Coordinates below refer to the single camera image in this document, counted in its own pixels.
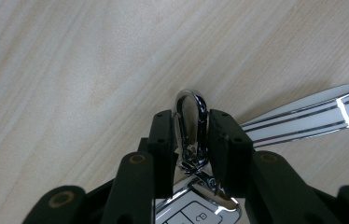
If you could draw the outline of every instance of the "light wooden surface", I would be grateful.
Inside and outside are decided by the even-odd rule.
[[[0,223],[113,178],[182,89],[244,122],[348,82],[349,1],[0,0]],[[262,149],[349,184],[349,130]]]

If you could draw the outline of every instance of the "metal keyring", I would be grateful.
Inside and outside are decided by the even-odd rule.
[[[198,124],[196,143],[191,144],[188,137],[187,125],[184,119],[184,101],[190,98],[198,109]],[[209,160],[207,159],[206,134],[208,111],[202,95],[198,91],[182,90],[175,100],[176,115],[181,135],[181,147],[183,149],[181,166],[187,175],[201,171]]]

